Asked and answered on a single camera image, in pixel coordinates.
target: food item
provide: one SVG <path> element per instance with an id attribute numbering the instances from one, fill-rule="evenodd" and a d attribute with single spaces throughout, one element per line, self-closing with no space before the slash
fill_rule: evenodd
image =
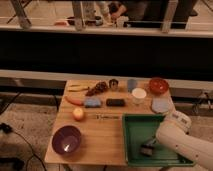
<path id="1" fill-rule="evenodd" d="M 108 86 L 105 81 L 99 82 L 95 85 L 95 87 L 88 90 L 86 96 L 93 96 L 95 94 L 100 94 L 108 90 Z"/>
<path id="2" fill-rule="evenodd" d="M 85 113 L 83 111 L 82 108 L 80 107 L 76 107 L 73 112 L 72 112 L 72 115 L 73 115 L 73 118 L 76 120 L 76 121 L 81 121 L 84 119 L 85 117 Z"/>
<path id="3" fill-rule="evenodd" d="M 65 96 L 65 99 L 66 99 L 67 102 L 69 102 L 69 103 L 71 103 L 73 105 L 83 106 L 83 101 L 81 101 L 81 100 L 72 99 L 69 96 Z"/>
<path id="4" fill-rule="evenodd" d="M 68 91 L 71 92 L 79 92 L 84 90 L 89 90 L 89 86 L 86 85 L 71 85 L 67 88 Z"/>

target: floor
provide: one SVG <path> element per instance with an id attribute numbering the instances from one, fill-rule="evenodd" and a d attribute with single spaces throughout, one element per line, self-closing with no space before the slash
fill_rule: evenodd
<path id="1" fill-rule="evenodd" d="M 205 0 L 213 7 L 212 0 Z M 213 12 L 207 8 L 203 0 L 198 1 L 195 6 L 198 16 L 190 17 L 187 30 L 213 30 Z M 53 26 L 55 21 L 73 16 L 72 3 L 70 1 L 41 1 L 34 0 L 26 8 L 25 12 L 34 26 Z M 0 1 L 0 24 L 5 24 L 14 15 L 14 10 L 9 0 Z M 15 17 L 9 25 L 17 25 Z"/>
<path id="2" fill-rule="evenodd" d="M 1 93 L 0 98 L 10 101 L 15 93 Z M 192 119 L 192 127 L 190 134 L 204 140 L 213 142 L 213 115 L 212 111 L 207 109 L 199 110 L 199 115 L 192 115 L 192 105 L 183 105 L 176 103 L 176 108 L 190 115 Z M 0 123 L 5 122 L 25 137 L 36 154 L 44 159 L 46 148 L 49 142 L 51 129 L 56 117 L 57 108 L 53 95 L 38 94 L 20 94 L 7 110 L 0 115 Z M 31 156 L 29 146 L 16 134 L 5 135 L 0 132 L 0 156 L 19 157 L 23 161 Z M 64 171 L 62 165 L 47 164 L 45 166 L 48 171 Z M 79 166 L 71 165 L 73 171 L 101 171 L 103 166 Z M 157 171 L 160 168 L 129 168 L 108 166 L 107 171 Z M 0 165 L 1 171 L 10 171 L 11 165 Z M 27 170 L 42 171 L 42 166 L 36 159 L 29 162 Z M 170 171 L 206 171 L 199 165 L 189 168 L 171 168 Z"/>

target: green tray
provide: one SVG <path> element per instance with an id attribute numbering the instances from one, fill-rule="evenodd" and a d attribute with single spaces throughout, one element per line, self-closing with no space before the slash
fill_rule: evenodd
<path id="1" fill-rule="evenodd" d="M 151 157 L 140 154 L 141 144 L 155 135 L 163 119 L 164 116 L 162 115 L 123 115 L 125 155 L 126 162 L 129 166 L 186 167 L 194 165 L 194 162 L 175 153 L 158 142 L 155 144 L 155 150 Z"/>

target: wooden tabletop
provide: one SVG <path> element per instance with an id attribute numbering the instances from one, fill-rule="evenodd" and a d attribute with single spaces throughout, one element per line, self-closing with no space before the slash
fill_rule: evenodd
<path id="1" fill-rule="evenodd" d="M 137 87 L 144 88 L 147 92 L 147 97 L 142 104 L 135 105 L 132 102 L 131 94 L 127 92 L 126 81 L 119 81 L 117 92 L 108 90 L 97 95 L 103 102 L 101 108 L 83 108 L 86 118 L 81 122 L 75 121 L 72 118 L 72 111 L 76 106 L 68 103 L 65 100 L 65 96 L 84 100 L 87 91 L 69 92 L 68 87 L 70 85 L 88 85 L 89 87 L 94 87 L 98 82 L 98 80 L 67 81 L 45 156 L 47 163 L 126 165 L 122 114 L 153 114 L 151 101 L 155 96 L 149 91 L 148 80 L 138 82 Z M 171 100 L 169 91 L 161 97 Z M 126 106 L 107 107 L 105 104 L 107 98 L 124 98 Z M 80 148 L 69 157 L 62 157 L 52 149 L 52 137 L 54 133 L 65 125 L 74 125 L 82 133 Z"/>

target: white cup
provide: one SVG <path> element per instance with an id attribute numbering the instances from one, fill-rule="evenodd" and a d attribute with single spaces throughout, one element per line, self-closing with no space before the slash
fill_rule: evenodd
<path id="1" fill-rule="evenodd" d="M 135 88 L 132 90 L 132 96 L 133 96 L 133 103 L 139 105 L 144 101 L 146 97 L 146 91 L 142 88 Z"/>

